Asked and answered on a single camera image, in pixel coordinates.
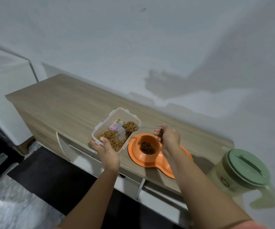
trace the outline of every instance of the white wall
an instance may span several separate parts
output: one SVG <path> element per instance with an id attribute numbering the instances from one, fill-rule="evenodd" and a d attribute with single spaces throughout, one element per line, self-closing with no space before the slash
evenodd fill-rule
<path id="1" fill-rule="evenodd" d="M 0 46 L 233 139 L 275 185 L 275 0 L 0 0 Z"/>

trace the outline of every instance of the person's left hand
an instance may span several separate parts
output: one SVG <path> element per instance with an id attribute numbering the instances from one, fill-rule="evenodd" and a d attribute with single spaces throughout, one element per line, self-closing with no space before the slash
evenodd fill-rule
<path id="1" fill-rule="evenodd" d="M 105 169 L 118 172 L 120 167 L 119 155 L 112 148 L 107 138 L 101 137 L 100 140 L 104 147 L 96 144 L 94 139 L 90 138 L 92 147 L 98 152 L 98 157 Z"/>

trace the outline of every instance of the black mat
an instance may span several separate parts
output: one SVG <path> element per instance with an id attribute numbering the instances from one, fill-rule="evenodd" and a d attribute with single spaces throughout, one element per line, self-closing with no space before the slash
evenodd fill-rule
<path id="1" fill-rule="evenodd" d="M 64 215 L 79 203 L 96 181 L 89 173 L 43 147 L 8 175 Z M 147 212 L 143 226 L 141 212 Z M 164 217 L 114 189 L 102 228 L 128 227 L 128 222 L 130 228 L 145 228 L 146 225 L 146 228 L 166 228 L 163 225 L 170 228 L 173 225 Z"/>

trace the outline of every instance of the orange pet bowl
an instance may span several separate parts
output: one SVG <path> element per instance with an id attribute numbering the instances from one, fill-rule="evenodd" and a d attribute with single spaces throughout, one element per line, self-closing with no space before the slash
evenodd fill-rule
<path id="1" fill-rule="evenodd" d="M 155 154 L 144 154 L 140 150 L 140 146 L 143 142 L 148 142 L 155 150 Z M 186 152 L 186 154 L 193 160 L 190 153 L 180 145 L 180 148 Z M 156 167 L 161 170 L 166 176 L 175 178 L 171 171 L 170 165 L 162 154 L 162 144 L 158 142 L 158 137 L 151 134 L 138 134 L 134 136 L 128 145 L 128 153 L 131 159 L 138 165 L 143 167 Z"/>

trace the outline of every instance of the hand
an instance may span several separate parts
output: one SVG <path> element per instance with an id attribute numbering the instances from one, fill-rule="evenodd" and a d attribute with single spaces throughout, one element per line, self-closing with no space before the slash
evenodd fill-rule
<path id="1" fill-rule="evenodd" d="M 153 134 L 158 136 L 158 141 L 162 144 L 162 153 L 168 159 L 180 147 L 181 134 L 173 128 L 168 128 L 166 124 L 158 126 L 162 126 L 162 129 L 155 129 Z"/>
<path id="2" fill-rule="evenodd" d="M 104 147 L 96 144 L 94 139 L 90 138 L 92 147 L 98 152 L 98 157 L 105 169 L 118 172 L 120 167 L 119 155 L 112 148 L 107 138 L 101 137 L 100 140 Z"/>

